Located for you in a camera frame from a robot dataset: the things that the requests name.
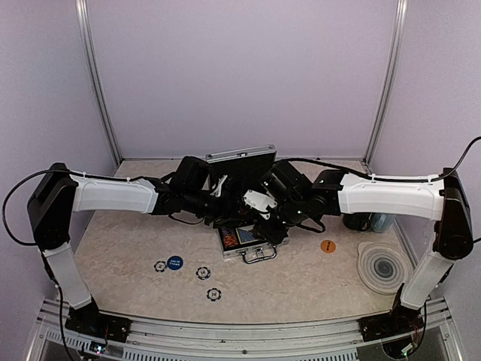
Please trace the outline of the blue round button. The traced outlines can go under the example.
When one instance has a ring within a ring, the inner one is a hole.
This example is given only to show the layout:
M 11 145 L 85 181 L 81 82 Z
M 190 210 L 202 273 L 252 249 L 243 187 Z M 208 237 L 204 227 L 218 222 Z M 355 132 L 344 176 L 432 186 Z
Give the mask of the blue round button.
M 171 256 L 167 261 L 167 268 L 172 271 L 180 270 L 183 267 L 184 261 L 180 256 Z

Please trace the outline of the blue playing card deck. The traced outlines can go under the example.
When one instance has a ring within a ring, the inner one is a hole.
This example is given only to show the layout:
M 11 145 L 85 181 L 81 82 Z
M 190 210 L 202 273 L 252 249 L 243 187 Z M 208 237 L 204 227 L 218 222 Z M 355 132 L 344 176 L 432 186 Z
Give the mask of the blue playing card deck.
M 236 236 L 236 239 L 237 239 L 237 243 L 240 246 L 245 245 L 245 244 L 252 244 L 252 243 L 255 243 L 255 242 L 259 241 L 257 239 L 257 237 L 255 237 L 254 234 L 250 230 L 237 228 L 235 230 L 235 236 Z

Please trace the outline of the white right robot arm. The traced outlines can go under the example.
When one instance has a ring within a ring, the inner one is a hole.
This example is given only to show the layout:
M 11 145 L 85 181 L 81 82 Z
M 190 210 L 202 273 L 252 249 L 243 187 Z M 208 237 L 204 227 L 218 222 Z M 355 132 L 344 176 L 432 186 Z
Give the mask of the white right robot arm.
M 474 246 L 470 209 L 455 169 L 442 175 L 377 177 L 336 166 L 309 180 L 288 160 L 276 162 L 259 181 L 263 192 L 247 190 L 243 203 L 257 211 L 253 227 L 261 239 L 280 244 L 291 227 L 325 215 L 395 214 L 433 221 L 435 238 L 414 273 L 402 286 L 400 305 L 385 316 L 384 326 L 399 334 L 414 319 L 454 263 Z

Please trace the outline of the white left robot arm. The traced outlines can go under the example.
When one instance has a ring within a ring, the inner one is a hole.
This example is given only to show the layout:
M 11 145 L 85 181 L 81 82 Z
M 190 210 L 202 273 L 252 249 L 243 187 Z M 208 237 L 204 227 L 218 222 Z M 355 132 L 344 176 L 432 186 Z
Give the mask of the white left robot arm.
M 93 220 L 105 212 L 173 216 L 184 211 L 200 219 L 215 219 L 222 215 L 227 177 L 208 189 L 205 184 L 211 172 L 204 160 L 186 156 L 163 177 L 87 174 L 62 162 L 39 173 L 41 181 L 27 202 L 33 239 L 59 293 L 77 310 L 74 319 L 86 332 L 100 333 L 105 318 L 91 306 L 94 298 L 77 267 L 77 248 L 71 246 L 73 218 L 88 214 Z

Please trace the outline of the aluminium poker chip case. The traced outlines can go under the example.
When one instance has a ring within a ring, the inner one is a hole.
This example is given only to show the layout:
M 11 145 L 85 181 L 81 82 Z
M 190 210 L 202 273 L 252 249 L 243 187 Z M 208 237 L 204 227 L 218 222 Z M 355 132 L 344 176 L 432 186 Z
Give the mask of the aluminium poker chip case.
M 256 221 L 262 219 L 256 210 L 244 204 L 243 195 L 247 190 L 259 193 L 264 191 L 260 178 L 273 165 L 276 155 L 275 146 L 266 144 L 209 153 L 205 156 L 205 160 L 211 167 L 208 178 L 211 190 L 224 174 L 228 175 L 226 182 L 228 189 L 221 197 L 229 201 L 228 210 L 224 217 L 213 222 L 213 227 L 219 236 L 222 256 L 225 259 L 239 256 L 243 262 L 250 265 L 277 256 L 275 246 L 261 238 L 257 237 L 259 241 L 255 243 L 240 246 L 235 236 L 237 228 L 250 230 L 254 234 L 253 228 Z

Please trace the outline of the single black white chip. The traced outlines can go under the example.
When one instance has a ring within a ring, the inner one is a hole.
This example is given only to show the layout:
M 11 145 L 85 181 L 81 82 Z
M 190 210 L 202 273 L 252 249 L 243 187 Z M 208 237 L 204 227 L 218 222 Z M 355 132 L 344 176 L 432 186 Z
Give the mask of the single black white chip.
M 210 288 L 206 293 L 206 297 L 210 301 L 216 302 L 216 301 L 218 301 L 222 298 L 222 291 L 220 289 L 215 288 L 215 287 Z

